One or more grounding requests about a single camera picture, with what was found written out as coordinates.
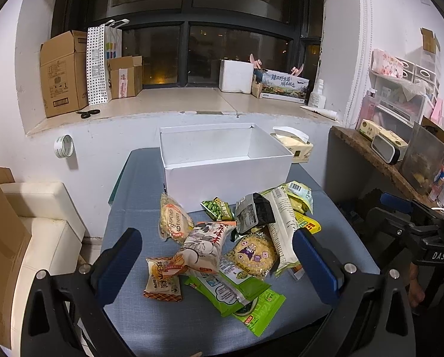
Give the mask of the person right hand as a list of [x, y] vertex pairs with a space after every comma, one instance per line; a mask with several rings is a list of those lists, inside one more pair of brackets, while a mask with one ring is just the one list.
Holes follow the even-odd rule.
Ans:
[[412, 308], [416, 308], [425, 300], [425, 287], [428, 286], [428, 284], [421, 284], [419, 282], [419, 272], [419, 267], [411, 263], [409, 266], [408, 301]]

